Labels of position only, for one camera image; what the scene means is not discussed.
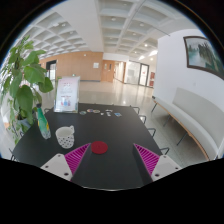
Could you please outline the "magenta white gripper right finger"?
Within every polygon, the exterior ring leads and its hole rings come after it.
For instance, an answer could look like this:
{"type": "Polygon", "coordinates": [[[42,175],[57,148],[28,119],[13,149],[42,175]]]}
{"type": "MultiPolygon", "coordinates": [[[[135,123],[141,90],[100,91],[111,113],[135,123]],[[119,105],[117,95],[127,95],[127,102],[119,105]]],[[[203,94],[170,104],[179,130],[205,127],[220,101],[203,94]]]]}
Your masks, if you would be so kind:
{"type": "Polygon", "coordinates": [[[134,145],[137,165],[143,174],[143,180],[157,181],[174,172],[181,170],[181,167],[168,155],[158,155],[151,150],[134,145]]]}

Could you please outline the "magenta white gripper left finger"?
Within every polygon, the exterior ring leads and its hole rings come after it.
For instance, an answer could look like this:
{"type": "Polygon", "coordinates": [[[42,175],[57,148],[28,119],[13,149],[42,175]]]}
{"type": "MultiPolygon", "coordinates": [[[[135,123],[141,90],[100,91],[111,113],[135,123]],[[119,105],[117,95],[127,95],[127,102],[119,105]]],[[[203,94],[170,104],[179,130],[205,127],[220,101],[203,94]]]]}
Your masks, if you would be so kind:
{"type": "Polygon", "coordinates": [[[89,146],[90,143],[87,143],[65,155],[56,154],[42,166],[42,169],[70,181],[89,146]]]}

